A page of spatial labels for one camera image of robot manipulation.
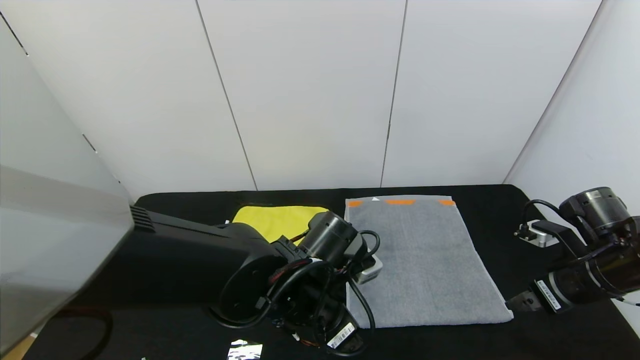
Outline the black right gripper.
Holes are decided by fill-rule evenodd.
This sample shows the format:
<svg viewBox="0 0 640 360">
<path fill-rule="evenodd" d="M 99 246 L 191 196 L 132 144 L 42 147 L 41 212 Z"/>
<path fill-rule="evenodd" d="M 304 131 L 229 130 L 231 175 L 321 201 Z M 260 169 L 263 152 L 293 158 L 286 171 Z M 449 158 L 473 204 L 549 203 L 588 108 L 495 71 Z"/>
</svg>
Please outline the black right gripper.
<svg viewBox="0 0 640 360">
<path fill-rule="evenodd" d="M 538 312 L 544 307 L 558 314 L 595 303 L 603 299 L 603 280 L 595 274 L 596 269 L 594 259 L 572 265 L 567 260 L 557 261 L 547 274 L 535 278 L 530 290 L 515 295 L 505 305 L 512 312 Z"/>
</svg>

